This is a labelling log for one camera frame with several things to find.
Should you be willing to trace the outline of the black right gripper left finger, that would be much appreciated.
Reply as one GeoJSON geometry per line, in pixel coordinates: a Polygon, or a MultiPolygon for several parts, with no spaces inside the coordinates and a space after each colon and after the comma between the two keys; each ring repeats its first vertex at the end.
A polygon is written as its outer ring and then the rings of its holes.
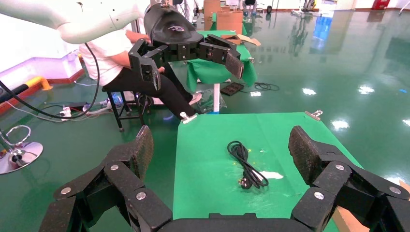
{"type": "Polygon", "coordinates": [[[133,231],[159,231],[173,215],[144,183],[153,148],[148,126],[133,141],[113,147],[99,165],[55,191],[39,230],[87,232],[116,208],[133,231]]]}

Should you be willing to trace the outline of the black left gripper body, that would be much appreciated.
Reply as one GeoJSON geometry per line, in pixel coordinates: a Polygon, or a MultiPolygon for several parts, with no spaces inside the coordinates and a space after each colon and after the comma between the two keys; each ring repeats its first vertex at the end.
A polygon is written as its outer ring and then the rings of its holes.
{"type": "Polygon", "coordinates": [[[204,36],[174,7],[150,6],[144,15],[144,28],[151,41],[144,58],[173,62],[200,57],[204,36]]]}

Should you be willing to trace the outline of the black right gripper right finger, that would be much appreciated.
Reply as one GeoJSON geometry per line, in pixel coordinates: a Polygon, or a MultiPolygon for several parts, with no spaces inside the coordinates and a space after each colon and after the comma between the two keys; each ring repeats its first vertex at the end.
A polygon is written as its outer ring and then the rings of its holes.
{"type": "Polygon", "coordinates": [[[341,207],[372,232],[409,231],[410,194],[402,186],[356,166],[336,146],[311,139],[300,126],[292,128],[288,148],[308,185],[291,219],[321,232],[341,207]]]}

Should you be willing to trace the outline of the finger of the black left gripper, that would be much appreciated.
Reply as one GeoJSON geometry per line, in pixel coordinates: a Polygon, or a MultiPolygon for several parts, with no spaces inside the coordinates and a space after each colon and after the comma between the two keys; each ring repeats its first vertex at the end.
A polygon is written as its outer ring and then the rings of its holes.
{"type": "Polygon", "coordinates": [[[208,34],[198,45],[198,58],[224,65],[237,79],[242,79],[244,71],[240,57],[236,44],[213,34],[208,34]]]}
{"type": "Polygon", "coordinates": [[[160,90],[161,79],[158,65],[164,63],[165,45],[155,48],[145,39],[139,39],[128,53],[131,70],[137,74],[140,82],[151,83],[155,90],[160,90]]]}

